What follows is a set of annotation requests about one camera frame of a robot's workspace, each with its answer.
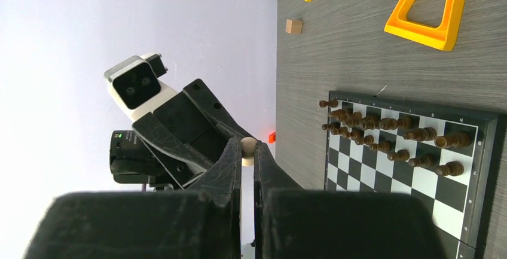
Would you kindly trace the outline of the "light wooden pawn piece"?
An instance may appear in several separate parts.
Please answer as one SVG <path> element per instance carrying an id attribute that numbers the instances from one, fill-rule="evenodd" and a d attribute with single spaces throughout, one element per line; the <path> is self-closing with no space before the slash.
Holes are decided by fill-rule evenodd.
<path id="1" fill-rule="evenodd" d="M 244 137 L 240 143 L 242 147 L 242 166 L 252 166 L 254 164 L 257 140 L 253 137 Z"/>

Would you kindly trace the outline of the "orange triangular plastic frame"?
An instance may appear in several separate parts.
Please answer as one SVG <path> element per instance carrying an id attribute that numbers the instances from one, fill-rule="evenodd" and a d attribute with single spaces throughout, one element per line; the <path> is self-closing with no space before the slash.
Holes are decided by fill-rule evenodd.
<path id="1" fill-rule="evenodd" d="M 428 47 L 451 51 L 465 0 L 399 0 L 384 31 Z"/>

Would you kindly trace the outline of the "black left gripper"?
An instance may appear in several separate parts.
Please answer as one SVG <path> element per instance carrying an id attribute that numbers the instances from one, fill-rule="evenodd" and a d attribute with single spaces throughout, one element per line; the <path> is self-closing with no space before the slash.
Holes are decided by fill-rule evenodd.
<path id="1" fill-rule="evenodd" d="M 186 189 L 221 157 L 231 138 L 249 137 L 201 79 L 136 120 L 133 130 L 172 179 Z"/>

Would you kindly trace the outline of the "orange red block left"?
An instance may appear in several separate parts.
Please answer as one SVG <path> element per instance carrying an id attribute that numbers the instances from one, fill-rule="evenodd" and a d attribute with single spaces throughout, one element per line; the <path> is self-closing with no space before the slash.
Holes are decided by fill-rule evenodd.
<path id="1" fill-rule="evenodd" d="M 268 137 L 268 143 L 273 144 L 276 141 L 276 132 L 272 132 Z"/>

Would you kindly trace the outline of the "small wooden cube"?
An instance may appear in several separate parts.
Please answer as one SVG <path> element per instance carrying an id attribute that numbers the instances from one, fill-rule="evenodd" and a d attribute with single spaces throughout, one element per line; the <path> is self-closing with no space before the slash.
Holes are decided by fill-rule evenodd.
<path id="1" fill-rule="evenodd" d="M 296 19 L 287 19 L 285 32 L 291 35 L 300 35 L 302 34 L 303 29 L 303 21 Z"/>

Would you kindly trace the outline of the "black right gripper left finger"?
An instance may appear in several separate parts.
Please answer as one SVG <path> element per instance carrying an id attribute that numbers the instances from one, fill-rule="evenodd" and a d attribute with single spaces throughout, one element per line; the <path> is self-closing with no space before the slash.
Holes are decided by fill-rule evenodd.
<path id="1" fill-rule="evenodd" d="M 242 145 L 186 190 L 69 193 L 41 220 L 26 258 L 240 258 Z"/>

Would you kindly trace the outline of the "dark wooden rook piece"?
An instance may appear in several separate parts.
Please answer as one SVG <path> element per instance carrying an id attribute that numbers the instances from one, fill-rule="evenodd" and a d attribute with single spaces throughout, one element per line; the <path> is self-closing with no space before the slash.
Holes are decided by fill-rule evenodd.
<path id="1" fill-rule="evenodd" d="M 449 135 L 437 136 L 434 144 L 440 149 L 461 148 L 471 144 L 470 137 L 467 133 L 457 132 Z"/>

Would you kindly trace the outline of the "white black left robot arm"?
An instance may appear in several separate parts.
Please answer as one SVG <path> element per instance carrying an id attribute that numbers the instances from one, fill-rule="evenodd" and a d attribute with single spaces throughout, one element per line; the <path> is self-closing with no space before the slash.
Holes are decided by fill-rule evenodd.
<path id="1" fill-rule="evenodd" d="M 227 151 L 234 168 L 241 161 L 241 141 L 249 137 L 205 83 L 194 80 L 181 92 L 162 90 L 150 100 L 154 107 L 140 110 L 132 129 L 111 136 L 109 166 L 120 184 L 172 185 L 187 189 L 213 169 Z"/>

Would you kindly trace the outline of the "black white chess board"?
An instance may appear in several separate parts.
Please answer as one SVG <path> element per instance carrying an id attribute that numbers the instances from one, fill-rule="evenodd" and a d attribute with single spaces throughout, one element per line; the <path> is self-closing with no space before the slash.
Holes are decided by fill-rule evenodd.
<path id="1" fill-rule="evenodd" d="M 438 103 L 331 91 L 325 183 L 328 191 L 404 193 L 430 212 L 448 258 L 482 258 L 506 132 L 506 114 Z M 437 136 L 467 133 L 467 147 L 440 149 Z M 438 176 L 458 161 L 460 176 Z"/>

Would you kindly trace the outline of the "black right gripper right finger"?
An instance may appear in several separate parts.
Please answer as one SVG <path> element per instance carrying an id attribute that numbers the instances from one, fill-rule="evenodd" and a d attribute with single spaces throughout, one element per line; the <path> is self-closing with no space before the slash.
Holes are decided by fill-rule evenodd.
<path id="1" fill-rule="evenodd" d="M 259 142 L 256 258 L 445 258 L 430 213 L 401 193 L 306 190 Z"/>

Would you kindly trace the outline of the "dark wooden pawn piece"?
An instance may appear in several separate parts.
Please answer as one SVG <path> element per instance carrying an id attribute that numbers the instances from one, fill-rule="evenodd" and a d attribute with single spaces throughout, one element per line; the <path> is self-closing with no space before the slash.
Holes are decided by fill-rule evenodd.
<path id="1" fill-rule="evenodd" d="M 451 161 L 444 165 L 437 166 L 434 172 L 438 176 L 460 176 L 465 172 L 465 168 L 461 162 Z"/>

